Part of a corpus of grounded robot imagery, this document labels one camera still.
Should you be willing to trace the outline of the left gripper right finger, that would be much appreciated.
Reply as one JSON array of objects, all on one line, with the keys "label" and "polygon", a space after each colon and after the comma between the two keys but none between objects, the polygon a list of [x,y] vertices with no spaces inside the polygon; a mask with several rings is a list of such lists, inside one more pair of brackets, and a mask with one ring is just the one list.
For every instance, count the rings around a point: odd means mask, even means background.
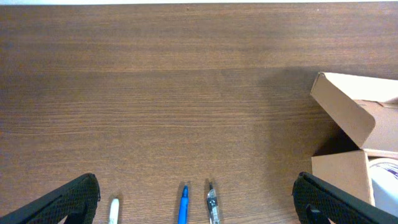
[{"label": "left gripper right finger", "polygon": [[300,223],[397,223],[396,216],[308,172],[299,173],[292,195]]}]

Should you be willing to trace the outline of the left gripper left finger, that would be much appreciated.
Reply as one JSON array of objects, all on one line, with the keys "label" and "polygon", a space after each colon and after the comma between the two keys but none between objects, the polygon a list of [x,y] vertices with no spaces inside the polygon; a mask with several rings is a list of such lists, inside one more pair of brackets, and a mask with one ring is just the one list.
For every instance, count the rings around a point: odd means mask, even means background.
[{"label": "left gripper left finger", "polygon": [[87,173],[1,217],[1,223],[91,224],[100,200],[98,180]]}]

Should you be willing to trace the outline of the black and white marker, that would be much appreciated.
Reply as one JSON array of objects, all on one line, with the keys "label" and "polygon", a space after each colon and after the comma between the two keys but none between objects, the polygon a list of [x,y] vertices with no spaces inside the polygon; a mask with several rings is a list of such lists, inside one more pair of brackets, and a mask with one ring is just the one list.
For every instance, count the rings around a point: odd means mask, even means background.
[{"label": "black and white marker", "polygon": [[109,219],[108,219],[109,224],[118,224],[119,206],[120,206],[119,199],[118,198],[112,199],[109,209]]}]

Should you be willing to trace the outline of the cream masking tape roll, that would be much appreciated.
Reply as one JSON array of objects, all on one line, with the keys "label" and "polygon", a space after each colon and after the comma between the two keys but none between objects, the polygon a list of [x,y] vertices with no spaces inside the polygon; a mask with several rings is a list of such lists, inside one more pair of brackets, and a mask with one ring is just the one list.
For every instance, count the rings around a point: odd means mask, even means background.
[{"label": "cream masking tape roll", "polygon": [[397,216],[397,159],[378,158],[369,162],[375,206]]}]

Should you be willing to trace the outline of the brown cardboard box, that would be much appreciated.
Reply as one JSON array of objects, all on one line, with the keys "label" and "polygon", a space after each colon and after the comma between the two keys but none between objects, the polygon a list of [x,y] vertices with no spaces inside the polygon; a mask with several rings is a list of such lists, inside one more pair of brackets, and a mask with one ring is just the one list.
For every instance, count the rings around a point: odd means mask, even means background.
[{"label": "brown cardboard box", "polygon": [[312,174],[375,204],[370,157],[397,158],[397,81],[320,72],[311,96],[357,145],[312,157]]}]

